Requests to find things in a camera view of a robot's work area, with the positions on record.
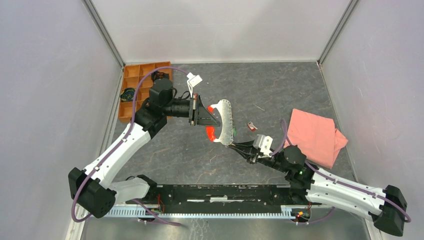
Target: metal frame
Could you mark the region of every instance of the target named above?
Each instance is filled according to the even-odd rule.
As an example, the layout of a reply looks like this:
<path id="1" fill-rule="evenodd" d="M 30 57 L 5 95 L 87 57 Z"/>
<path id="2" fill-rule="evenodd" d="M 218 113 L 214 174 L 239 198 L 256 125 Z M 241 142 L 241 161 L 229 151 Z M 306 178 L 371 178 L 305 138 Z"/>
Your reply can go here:
<path id="1" fill-rule="evenodd" d="M 106 42 L 107 46 L 109 47 L 110 51 L 113 54 L 113 57 L 115 58 L 118 65 L 123 68 L 125 66 L 125 62 L 122 59 L 117 47 L 114 44 L 114 41 L 112 40 L 111 36 L 109 35 L 108 30 L 105 27 L 105 24 L 103 23 L 102 19 L 99 16 L 99 13 L 96 10 L 96 7 L 94 6 L 93 2 L 91 0 L 82 0 L 85 7 L 87 8 L 88 13 L 90 13 L 91 18 L 93 19 L 95 25 L 98 28 L 98 31 L 100 32 L 101 36 L 103 37 L 104 41 Z"/>
<path id="2" fill-rule="evenodd" d="M 321 72 L 321 77 L 322 77 L 322 79 L 324 81 L 325 88 L 328 91 L 328 96 L 330 98 L 330 102 L 334 106 L 332 94 L 331 94 L 331 92 L 330 92 L 330 90 L 329 90 L 329 88 L 327 86 L 327 82 L 326 82 L 326 79 L 324 77 L 323 70 L 321 68 L 321 64 L 319 63 L 319 61 L 317 61 L 317 65 L 318 65 L 319 71 Z M 339 115 L 337 114 L 336 109 L 334 107 L 332 109 L 334 111 L 334 116 L 335 116 L 335 119 L 336 119 L 337 123 L 340 123 Z M 354 165 L 354 162 L 353 162 L 353 158 L 351 156 L 351 152 L 349 150 L 347 151 L 347 155 L 348 155 L 348 159 L 349 159 L 349 164 L 350 164 L 351 169 L 352 169 L 352 172 L 353 172 L 353 179 L 355 181 L 359 182 L 359 180 L 358 180 L 358 174 L 357 174 L 356 169 L 354 168 L 355 165 Z M 369 237 L 370 237 L 371 240 L 383 240 L 383 238 L 382 238 L 382 232 L 374 226 L 373 221 L 370 221 L 370 220 L 365 219 L 364 228 L 366 228 L 368 230 L 368 234 L 369 234 Z"/>
<path id="3" fill-rule="evenodd" d="M 179 218 L 179 219 L 295 219 L 292 216 L 290 207 L 281 206 L 281 212 L 278 213 L 160 213 L 161 218 Z M 146 214 L 146 211 L 140 205 L 125 204 L 113 206 L 112 209 L 104 216 L 107 218 L 143 218 L 153 219 L 154 216 Z"/>
<path id="4" fill-rule="evenodd" d="M 121 85 L 122 85 L 122 76 L 123 76 L 124 72 L 121 71 L 120 75 L 119 75 L 119 79 L 118 79 L 118 83 L 116 85 L 116 93 L 115 93 L 115 98 L 113 99 L 113 103 L 112 103 L 112 109 L 110 111 L 109 114 L 109 118 L 107 121 L 107 126 L 106 126 L 106 131 L 104 133 L 103 136 L 103 142 L 101 144 L 100 147 L 100 151 L 99 151 L 99 155 L 102 154 L 111 144 L 112 144 L 112 140 L 113 140 L 113 136 L 114 136 L 114 132 L 115 132 L 115 126 L 117 124 L 117 115 L 118 115 L 118 111 L 119 111 L 119 95 L 121 93 Z M 87 214 L 89 214 L 89 212 L 87 210 L 85 210 L 82 206 L 80 206 L 79 204 L 76 205 L 75 208 L 75 215 L 78 217 L 84 217 Z M 65 236 L 65 240 L 80 240 L 81 236 L 83 234 L 83 229 L 84 229 L 84 224 L 85 221 L 83 222 L 74 222 L 72 219 L 70 219 L 69 222 L 69 226 L 68 229 L 66 231 L 66 236 Z"/>
<path id="5" fill-rule="evenodd" d="M 340 21 L 338 21 L 337 26 L 335 27 L 330 39 L 327 42 L 327 45 L 325 45 L 324 50 L 321 53 L 321 56 L 318 59 L 318 64 L 322 65 L 324 61 L 326 60 L 327 56 L 329 55 L 331 49 L 334 46 L 334 43 L 336 42 L 337 38 L 339 37 L 340 33 L 342 32 L 343 28 L 346 25 L 346 22 L 348 21 L 349 17 L 351 16 L 352 12 L 354 11 L 355 7 L 357 6 L 359 0 L 350 0 L 349 4 L 346 7 L 346 10 L 344 10 L 343 15 L 341 16 Z"/>

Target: metal strip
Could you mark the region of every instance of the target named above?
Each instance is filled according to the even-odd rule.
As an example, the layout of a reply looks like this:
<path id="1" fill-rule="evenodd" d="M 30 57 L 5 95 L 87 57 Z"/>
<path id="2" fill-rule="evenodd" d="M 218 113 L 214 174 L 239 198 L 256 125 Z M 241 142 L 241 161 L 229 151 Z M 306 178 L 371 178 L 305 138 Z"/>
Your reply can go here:
<path id="1" fill-rule="evenodd" d="M 354 11 L 358 2 L 359 2 L 359 0 L 350 0 L 349 4 L 346 7 L 346 10 L 344 11 L 343 15 L 341 16 L 340 21 L 338 21 L 337 26 L 335 27 L 330 39 L 328 40 L 327 45 L 325 45 L 324 51 L 322 51 L 321 56 L 318 59 L 318 64 L 322 65 L 324 63 L 324 61 L 326 60 L 327 56 L 329 55 L 331 49 L 334 46 L 334 43 L 336 42 L 336 40 L 339 37 L 340 33 L 342 32 L 343 28 L 345 27 L 346 22 L 348 21 L 349 17 L 351 16 L 352 12 Z"/>
<path id="2" fill-rule="evenodd" d="M 281 213 L 164 213 L 158 215 L 161 218 L 180 219 L 295 219 L 292 209 L 281 207 Z M 146 215 L 141 206 L 114 206 L 105 215 L 108 218 L 155 218 Z"/>
<path id="3" fill-rule="evenodd" d="M 103 142 L 101 145 L 99 156 L 112 144 L 112 140 L 113 140 L 114 132 L 115 132 L 115 126 L 118 120 L 118 111 L 119 111 L 123 75 L 124 75 L 124 71 L 121 70 L 121 73 L 119 75 L 119 80 L 117 81 L 117 85 L 115 87 L 116 92 L 115 92 L 111 110 L 109 113 L 109 119 L 107 120 L 106 130 L 104 131 Z"/>
<path id="4" fill-rule="evenodd" d="M 75 215 L 84 217 L 88 214 L 88 211 L 85 210 L 82 206 L 76 205 Z M 66 232 L 65 240 L 81 240 L 83 235 L 84 225 L 86 221 L 83 222 L 74 222 L 72 219 L 69 222 L 69 226 Z"/>
<path id="5" fill-rule="evenodd" d="M 330 98 L 330 103 L 331 103 L 331 106 L 332 106 L 333 116 L 335 118 L 337 128 L 342 133 L 345 133 L 345 131 L 343 130 L 343 126 L 340 124 L 340 118 L 339 118 L 340 115 L 337 112 L 336 107 L 334 105 L 333 93 L 330 91 L 330 88 L 327 86 L 327 81 L 326 81 L 326 78 L 324 77 L 323 69 L 321 68 L 321 66 L 320 66 L 319 63 L 318 63 L 318 68 L 319 68 L 319 71 L 321 72 L 321 77 L 322 77 L 322 80 L 324 81 L 325 88 L 328 91 L 328 96 Z M 358 182 L 359 183 L 357 170 L 355 168 L 355 163 L 354 163 L 354 160 L 353 160 L 354 158 L 352 157 L 352 154 L 351 154 L 351 151 L 349 150 L 349 148 L 347 147 L 346 149 L 347 149 L 346 152 L 347 152 L 347 156 L 348 156 L 348 159 L 349 159 L 350 169 L 352 169 L 352 173 L 353 173 L 353 179 L 355 180 L 355 182 Z"/>
<path id="6" fill-rule="evenodd" d="M 93 2 L 91 0 L 82 0 L 82 2 L 87 8 L 88 13 L 90 13 L 91 18 L 93 19 L 95 25 L 97 26 L 100 34 L 103 36 L 103 39 L 106 41 L 106 44 L 109 46 L 109 49 L 112 52 L 113 56 L 115 57 L 116 62 L 121 68 L 123 68 L 125 66 L 125 62 L 122 59 L 117 47 L 115 46 L 114 41 L 112 41 L 112 38 L 109 35 L 109 32 L 105 27 L 105 24 L 100 18 L 99 13 L 97 12 Z"/>

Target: wire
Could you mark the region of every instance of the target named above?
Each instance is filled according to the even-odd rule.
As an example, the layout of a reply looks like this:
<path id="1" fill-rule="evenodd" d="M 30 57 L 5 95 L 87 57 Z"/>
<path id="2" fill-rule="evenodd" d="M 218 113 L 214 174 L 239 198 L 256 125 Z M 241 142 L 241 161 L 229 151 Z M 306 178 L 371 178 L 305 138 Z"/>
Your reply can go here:
<path id="1" fill-rule="evenodd" d="M 169 102 L 167 102 L 164 106 L 171 105 L 174 102 L 175 97 L 177 96 L 178 90 L 175 87 L 171 87 L 171 90 L 175 90 L 175 93 L 173 94 L 173 97 L 171 98 L 171 100 L 169 100 Z"/>
<path id="2" fill-rule="evenodd" d="M 402 215 L 404 215 L 405 216 L 405 218 L 406 218 L 406 220 L 405 220 L 405 222 L 407 222 L 407 223 L 410 223 L 411 222 L 411 217 L 407 214 L 407 212 L 405 211 L 405 210 L 403 210 L 400 206 L 398 206 L 396 203 L 394 203 L 392 200 L 390 200 L 390 199 L 388 199 L 388 198 L 386 198 L 386 197 L 384 197 L 384 196 L 380 196 L 380 195 L 378 195 L 378 194 L 376 194 L 375 192 L 372 192 L 372 191 L 368 191 L 368 190 L 365 190 L 365 189 L 362 189 L 362 188 L 360 188 L 360 187 L 357 187 L 357 186 L 354 186 L 354 185 L 351 185 L 351 184 L 349 184 L 349 183 L 346 183 L 346 182 L 343 182 L 343 181 L 339 181 L 339 180 L 336 180 L 335 178 L 332 178 L 332 177 L 330 177 L 330 176 L 327 176 L 327 175 L 325 175 L 324 173 L 322 173 L 322 172 L 320 172 L 320 171 L 318 171 L 318 170 L 316 170 L 315 169 L 315 167 L 314 166 L 312 166 L 309 162 L 307 162 L 307 161 L 305 161 L 305 164 L 310 168 L 310 169 L 312 169 L 316 174 L 318 174 L 318 175 L 320 175 L 321 177 L 323 177 L 323 178 L 326 178 L 326 179 L 329 179 L 329 180 L 331 180 L 331 181 L 333 181 L 335 184 L 340 184 L 340 185 L 343 185 L 343 186 L 345 186 L 345 187 L 348 187 L 348 188 L 351 188 L 351 189 L 353 189 L 353 190 L 357 190 L 357 191 L 359 191 L 359 192 L 362 192 L 362 193 L 365 193 L 365 194 L 368 194 L 368 195 L 371 195 L 371 196 L 373 196 L 373 197 L 375 197 L 375 198 L 378 198 L 378 199 L 381 199 L 381 200 L 384 200 L 385 202 L 388 202 L 390 205 L 392 205 L 393 207 L 395 207 Z"/>
<path id="3" fill-rule="evenodd" d="M 311 219 L 312 218 L 312 208 L 309 208 L 308 211 L 309 211 L 309 219 Z"/>
<path id="4" fill-rule="evenodd" d="M 288 142 L 288 144 L 290 145 L 290 146 L 293 146 L 293 144 L 292 144 L 292 142 L 290 141 L 290 139 L 289 139 L 289 136 L 287 136 L 287 142 Z"/>
<path id="5" fill-rule="evenodd" d="M 304 217 L 304 216 L 302 216 L 302 215 L 300 215 L 300 216 L 299 216 L 299 218 L 303 218 L 303 219 L 305 219 L 305 220 L 309 221 L 309 218 L 306 218 L 306 217 Z"/>
<path id="6" fill-rule="evenodd" d="M 187 100 L 190 97 L 190 91 L 185 91 L 181 94 L 181 96 L 178 98 L 179 100 Z"/>
<path id="7" fill-rule="evenodd" d="M 161 209 L 161 195 L 157 195 L 157 206 L 159 207 L 159 210 Z"/>
<path id="8" fill-rule="evenodd" d="M 282 141 L 281 141 L 281 144 L 277 147 L 277 149 L 276 150 L 274 150 L 270 155 L 271 156 L 274 156 L 274 155 L 276 155 L 279 151 L 281 151 L 281 149 L 283 148 L 283 146 L 284 146 L 284 143 L 286 143 L 286 139 L 287 139 L 287 131 L 288 131 L 288 129 L 287 129 L 287 122 L 286 122 L 286 120 L 284 120 L 283 118 L 279 121 L 279 123 L 280 123 L 280 125 L 281 125 L 281 129 L 282 129 L 282 132 L 283 132 L 283 137 L 282 137 Z"/>
<path id="9" fill-rule="evenodd" d="M 158 215 L 156 215 L 155 213 L 153 213 L 152 211 L 150 211 L 150 209 L 148 209 L 143 203 L 141 203 L 137 199 L 132 199 L 132 201 L 135 202 L 135 203 L 137 203 L 138 205 L 142 206 L 144 208 L 144 210 L 146 210 L 149 214 L 151 214 L 152 216 L 154 216 L 155 219 L 161 221 L 161 222 L 146 222 L 146 223 L 152 223 L 152 224 L 168 224 L 168 225 L 172 225 L 172 226 L 176 226 L 176 227 L 179 227 L 179 226 L 182 225 L 179 222 L 167 221 L 167 220 L 159 217 Z"/>
<path id="10" fill-rule="evenodd" d="M 104 157 L 102 160 L 100 160 L 98 162 L 98 164 L 96 165 L 96 167 L 100 167 L 102 166 L 102 164 L 124 143 L 124 140 L 127 139 L 127 137 L 131 134 L 133 128 L 134 128 L 134 120 L 136 117 L 136 99 L 137 99 L 137 94 L 139 92 L 139 88 L 142 85 L 142 83 L 144 82 L 144 80 L 146 80 L 147 77 L 149 77 L 150 75 L 152 75 L 152 73 L 154 73 L 155 71 L 161 70 L 161 69 L 174 69 L 180 72 L 183 72 L 184 74 L 188 75 L 189 73 L 185 70 L 182 70 L 178 67 L 174 67 L 174 66 L 161 66 L 158 68 L 155 68 L 153 70 L 151 70 L 150 72 L 148 72 L 138 83 L 137 87 L 135 88 L 135 93 L 134 96 L 132 97 L 132 117 L 131 117 L 131 122 L 129 125 L 129 129 L 128 131 L 125 133 L 125 135 L 123 136 L 123 138 L 121 139 L 121 141 L 119 141 Z M 78 219 L 77 216 L 75 215 L 75 208 L 77 206 L 77 201 L 78 201 L 78 197 L 81 194 L 81 191 L 83 190 L 84 186 L 87 184 L 87 182 L 89 181 L 89 179 L 91 179 L 91 177 L 94 175 L 94 173 L 96 172 L 96 169 L 92 169 L 91 172 L 87 175 L 87 177 L 82 181 L 81 185 L 79 185 L 78 190 L 75 193 L 75 196 L 73 197 L 73 202 L 72 202 L 72 207 L 71 207 L 71 214 L 70 216 L 72 217 L 72 220 L 76 223 L 81 223 L 84 222 L 86 219 L 88 219 L 92 214 L 89 213 L 87 214 L 85 217 Z"/>
<path id="11" fill-rule="evenodd" d="M 333 215 L 334 211 L 336 210 L 335 207 L 332 207 L 330 212 L 327 213 L 324 217 L 321 217 L 320 219 L 313 220 L 313 221 L 307 221 L 307 222 L 296 222 L 296 225 L 309 225 L 309 224 L 316 224 L 318 222 L 324 221 L 328 219 L 331 215 Z"/>
<path id="12" fill-rule="evenodd" d="M 143 103 L 141 104 L 141 107 L 140 107 L 140 108 L 144 108 L 144 107 L 146 106 L 146 104 L 149 102 L 149 99 L 150 99 L 150 97 L 147 97 L 147 98 L 143 101 Z"/>
<path id="13" fill-rule="evenodd" d="M 162 204 L 162 213 L 165 213 L 165 204 L 162 200 L 160 200 L 160 203 Z"/>

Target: small red object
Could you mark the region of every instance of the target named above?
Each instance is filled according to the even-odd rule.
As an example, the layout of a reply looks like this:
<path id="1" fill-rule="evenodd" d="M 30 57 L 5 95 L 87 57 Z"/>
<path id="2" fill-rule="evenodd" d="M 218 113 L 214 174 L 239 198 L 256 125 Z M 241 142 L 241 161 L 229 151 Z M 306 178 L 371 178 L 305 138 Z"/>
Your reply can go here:
<path id="1" fill-rule="evenodd" d="M 258 128 L 257 127 L 255 127 L 255 125 L 253 125 L 253 122 L 249 122 L 248 124 L 247 124 L 247 127 L 252 131 L 252 132 L 254 132 L 254 131 L 256 131 L 256 130 L 258 130 Z"/>
<path id="2" fill-rule="evenodd" d="M 213 113 L 214 112 L 214 108 L 211 107 L 211 106 L 208 106 L 207 107 L 207 110 L 210 113 Z M 217 137 L 215 136 L 215 127 L 213 127 L 213 126 L 206 126 L 206 133 L 207 133 L 207 137 L 209 138 L 209 140 L 211 142 L 213 142 L 213 141 L 215 141 L 215 139 L 217 139 Z"/>

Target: speckled gray surface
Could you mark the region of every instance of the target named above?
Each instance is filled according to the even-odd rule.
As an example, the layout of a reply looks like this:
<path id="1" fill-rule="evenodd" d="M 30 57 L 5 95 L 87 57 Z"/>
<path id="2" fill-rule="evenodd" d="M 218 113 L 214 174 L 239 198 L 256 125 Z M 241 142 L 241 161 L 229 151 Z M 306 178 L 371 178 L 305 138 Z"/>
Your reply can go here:
<path id="1" fill-rule="evenodd" d="M 320 71 L 313 62 L 203 63 L 175 65 L 201 75 L 195 88 L 205 106 L 221 99 L 231 102 L 237 134 L 235 142 L 253 140 L 256 134 L 274 138 L 275 149 L 282 139 L 280 119 L 290 121 L 292 109 L 326 118 L 334 111 Z M 186 77 L 174 71 L 178 95 L 187 90 Z M 258 128 L 252 132 L 248 122 Z M 126 127 L 117 122 L 114 139 Z M 353 180 L 346 149 L 330 170 Z M 144 174 L 159 184 L 287 184 L 284 174 L 261 164 L 248 164 L 235 151 L 208 140 L 205 127 L 190 126 L 185 118 L 168 124 L 116 175 L 115 181 Z"/>

